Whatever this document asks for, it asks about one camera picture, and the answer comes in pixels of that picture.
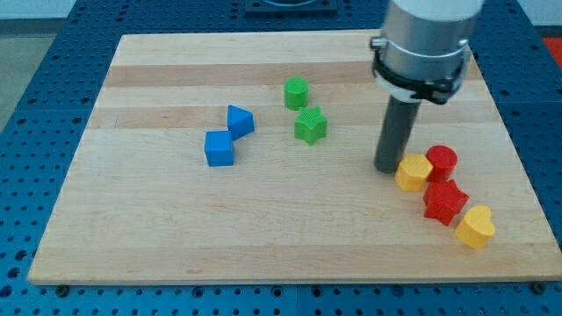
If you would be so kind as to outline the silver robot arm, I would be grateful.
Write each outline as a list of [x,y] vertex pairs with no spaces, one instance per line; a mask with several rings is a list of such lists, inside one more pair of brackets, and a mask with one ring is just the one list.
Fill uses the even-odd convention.
[[378,83],[404,103],[446,104],[465,79],[483,0],[390,0],[371,38]]

